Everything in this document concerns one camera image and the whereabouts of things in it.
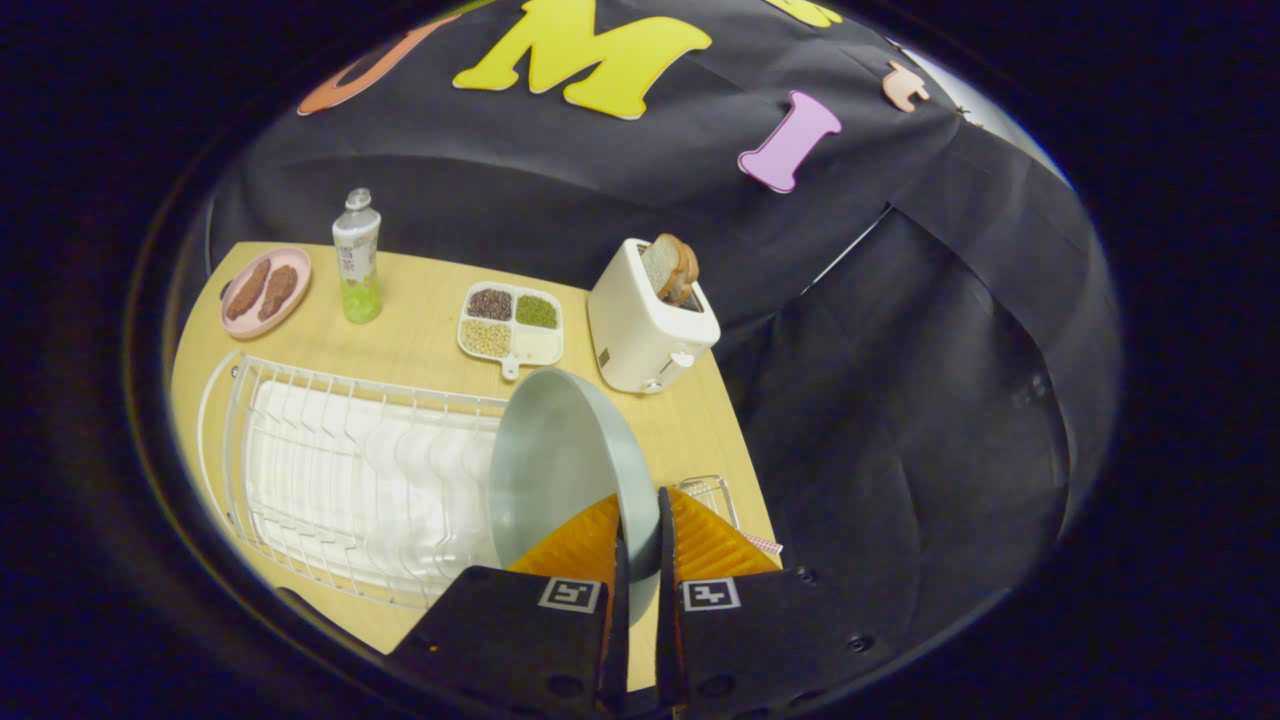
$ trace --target meat patty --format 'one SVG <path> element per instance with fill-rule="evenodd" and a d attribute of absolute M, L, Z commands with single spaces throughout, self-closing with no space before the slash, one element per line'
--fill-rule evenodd
<path fill-rule="evenodd" d="M 236 297 L 232 299 L 232 304 L 227 306 L 227 319 L 234 320 L 257 302 L 257 296 L 262 295 L 262 287 L 266 284 L 266 273 L 271 272 L 271 261 L 262 260 L 253 268 L 253 272 L 248 275 L 248 281 L 239 288 Z"/>
<path fill-rule="evenodd" d="M 262 299 L 257 319 L 265 320 L 276 314 L 296 287 L 298 287 L 298 272 L 292 265 L 284 265 L 271 273 L 270 279 L 266 281 L 266 297 Z"/>

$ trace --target dish rack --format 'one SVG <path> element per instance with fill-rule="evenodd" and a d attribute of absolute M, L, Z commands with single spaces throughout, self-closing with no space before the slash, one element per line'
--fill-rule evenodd
<path fill-rule="evenodd" d="M 233 361 L 219 496 L 202 424 Z M 425 609 L 467 566 L 497 566 L 486 492 L 506 406 L 236 351 L 205 387 L 197 454 L 250 548 L 333 589 Z"/>
<path fill-rule="evenodd" d="M 681 480 L 676 487 L 689 497 L 710 507 L 722 520 L 732 525 L 735 530 L 742 533 L 742 528 L 737 524 L 737 511 L 733 510 L 733 497 L 728 493 L 728 480 L 721 475 L 699 475 Z M 742 537 L 764 552 L 773 555 L 782 553 L 782 546 L 773 541 L 758 538 L 748 533 L 742 533 Z"/>

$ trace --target table surface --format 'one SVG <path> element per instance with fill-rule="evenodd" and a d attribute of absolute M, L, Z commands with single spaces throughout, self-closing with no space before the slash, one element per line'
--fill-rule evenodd
<path fill-rule="evenodd" d="M 484 397 L 509 398 L 516 382 L 506 382 L 497 363 L 470 357 L 457 345 L 462 299 L 476 282 L 506 282 L 556 296 L 564 313 L 564 354 L 556 366 L 600 387 L 631 425 L 644 452 L 654 487 L 698 475 L 728 480 L 740 529 L 773 539 L 746 443 L 730 405 L 724 382 L 710 352 L 704 354 L 668 391 L 631 395 L 609 388 L 595 365 L 581 288 L 428 258 L 379 252 L 383 311 L 357 325 L 342 314 L 337 254 L 332 246 L 297 245 L 311 256 L 306 296 L 276 328 L 257 338 L 232 338 L 219 322 L 223 286 L 253 258 L 278 243 L 242 242 L 214 270 L 191 311 L 178 345 L 172 380 L 172 406 L 183 455 L 204 489 L 196 443 L 201 396 L 218 364 L 241 350 L 247 355 L 353 378 Z M 536 368 L 521 366 L 522 379 Z M 221 373 L 209 396 L 204 423 L 205 471 L 215 497 L 221 496 L 221 447 L 230 392 L 230 374 Z M 210 512 L 221 515 L 216 500 Z M 390 652 L 422 618 L 422 610 L 385 605 L 311 582 L 271 562 L 236 538 L 218 520 L 228 541 L 275 587 L 288 587 L 316 610 L 381 652 Z M 658 602 L 631 628 L 627 685 L 654 683 L 654 635 Z"/>

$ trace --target toaster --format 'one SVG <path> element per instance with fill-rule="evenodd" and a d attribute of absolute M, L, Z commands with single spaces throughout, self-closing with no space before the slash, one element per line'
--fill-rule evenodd
<path fill-rule="evenodd" d="M 652 395 L 671 387 L 716 345 L 719 323 L 696 282 L 681 307 L 658 300 L 640 261 L 648 246 L 630 238 L 618 247 L 586 297 L 586 316 L 604 382 Z"/>

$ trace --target pink letter i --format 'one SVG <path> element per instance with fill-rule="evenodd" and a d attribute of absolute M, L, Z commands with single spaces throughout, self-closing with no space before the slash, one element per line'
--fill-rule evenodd
<path fill-rule="evenodd" d="M 791 111 L 758 150 L 737 156 L 744 173 L 769 186 L 774 192 L 796 187 L 795 172 L 822 136 L 840 132 L 840 118 L 813 97 L 791 91 Z"/>

